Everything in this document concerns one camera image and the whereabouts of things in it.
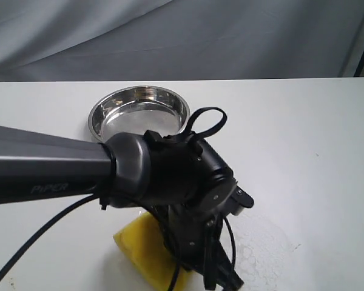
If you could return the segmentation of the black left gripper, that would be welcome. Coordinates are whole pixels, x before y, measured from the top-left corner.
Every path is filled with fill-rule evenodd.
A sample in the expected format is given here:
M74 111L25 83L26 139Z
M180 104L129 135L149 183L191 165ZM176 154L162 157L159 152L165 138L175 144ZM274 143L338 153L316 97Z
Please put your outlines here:
M167 249L187 270L206 273L206 290L221 286L239 290L244 284L220 242L228 202L208 206L191 203L153 206Z

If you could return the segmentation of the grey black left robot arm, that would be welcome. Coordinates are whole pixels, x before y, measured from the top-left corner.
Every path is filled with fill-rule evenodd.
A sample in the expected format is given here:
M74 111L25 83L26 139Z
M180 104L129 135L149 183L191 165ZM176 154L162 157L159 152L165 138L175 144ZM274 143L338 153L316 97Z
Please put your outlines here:
M193 136L171 145L118 133L95 143L0 126L0 204L82 195L145 208L177 267L202 274L208 290L243 285L220 244L236 188L231 168Z

